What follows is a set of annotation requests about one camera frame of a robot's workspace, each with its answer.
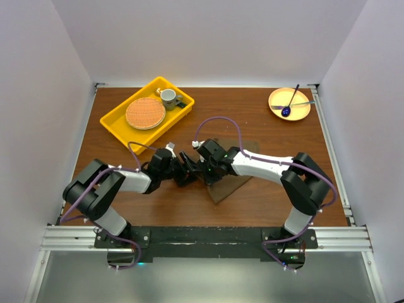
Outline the brown cloth napkin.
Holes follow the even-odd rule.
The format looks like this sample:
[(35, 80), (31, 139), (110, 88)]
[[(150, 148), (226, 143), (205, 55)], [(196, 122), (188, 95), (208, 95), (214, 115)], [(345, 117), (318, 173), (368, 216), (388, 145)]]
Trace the brown cloth napkin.
[[(227, 138), (214, 138), (213, 140), (216, 141), (225, 150), (228, 150), (232, 146), (240, 147), (238, 140)], [(259, 152), (259, 143), (257, 141), (243, 140), (242, 145), (243, 149), (249, 152)], [(210, 195), (213, 204), (217, 205), (224, 199), (228, 198), (232, 193), (238, 190), (238, 188), (242, 187), (250, 179), (251, 177), (248, 176), (226, 175), (220, 181), (207, 186), (208, 194)]]

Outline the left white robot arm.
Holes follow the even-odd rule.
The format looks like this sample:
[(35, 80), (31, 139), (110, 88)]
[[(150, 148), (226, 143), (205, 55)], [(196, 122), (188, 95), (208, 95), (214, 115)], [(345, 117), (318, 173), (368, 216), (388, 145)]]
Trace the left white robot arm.
[(119, 192), (150, 194), (162, 181), (173, 180), (184, 187), (194, 182), (197, 163), (183, 151), (176, 155), (170, 148), (159, 148), (140, 169), (108, 166), (95, 159), (64, 189), (62, 198), (85, 218), (109, 233), (109, 241), (125, 247), (133, 239), (131, 224), (112, 207)]

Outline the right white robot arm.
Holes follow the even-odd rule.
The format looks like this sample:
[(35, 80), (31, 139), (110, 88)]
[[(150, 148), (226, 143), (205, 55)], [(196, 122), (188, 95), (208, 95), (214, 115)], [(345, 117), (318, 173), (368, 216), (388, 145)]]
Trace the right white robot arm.
[(333, 199), (336, 199), (336, 188), (330, 178), (306, 153), (298, 153), (295, 157), (271, 157), (237, 146), (225, 150), (211, 139), (193, 141), (192, 146), (199, 154), (198, 165), (207, 184), (233, 175), (256, 177), (283, 186), (292, 209), (283, 224), (281, 239), (269, 239), (267, 244), (297, 247), (314, 217), (325, 207), (323, 201), (328, 192), (332, 191)]

